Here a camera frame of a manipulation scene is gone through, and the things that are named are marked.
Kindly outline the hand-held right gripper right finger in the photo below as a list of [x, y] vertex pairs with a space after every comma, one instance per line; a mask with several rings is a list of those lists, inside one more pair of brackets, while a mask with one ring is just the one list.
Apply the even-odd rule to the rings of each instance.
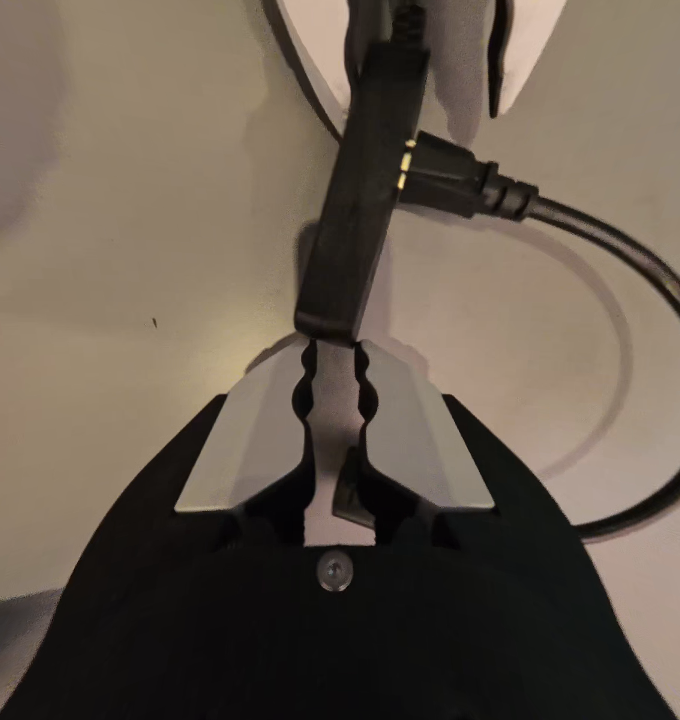
[[431, 534], [446, 513], [482, 513], [493, 499], [443, 394], [370, 340], [354, 347], [362, 427], [338, 476], [333, 515], [380, 543], [406, 521]]

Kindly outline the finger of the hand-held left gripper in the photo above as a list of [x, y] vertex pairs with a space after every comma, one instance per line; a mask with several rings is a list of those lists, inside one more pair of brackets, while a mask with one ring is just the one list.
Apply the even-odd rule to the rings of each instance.
[[369, 44], [364, 1], [278, 1], [286, 55], [320, 110], [349, 110]]
[[507, 113], [530, 77], [566, 1], [494, 1], [488, 41], [489, 115]]

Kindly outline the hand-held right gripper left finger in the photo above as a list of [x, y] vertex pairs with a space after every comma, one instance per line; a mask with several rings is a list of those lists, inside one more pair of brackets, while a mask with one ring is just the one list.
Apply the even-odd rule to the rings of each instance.
[[174, 510], [266, 522], [288, 545], [305, 541], [315, 496], [308, 416], [317, 344], [290, 341], [249, 369], [225, 396]]

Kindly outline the black power strip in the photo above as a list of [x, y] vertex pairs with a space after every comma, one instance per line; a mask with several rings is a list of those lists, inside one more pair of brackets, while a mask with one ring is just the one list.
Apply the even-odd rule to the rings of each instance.
[[294, 311], [309, 338], [356, 342], [410, 168], [428, 60], [423, 40], [368, 49]]

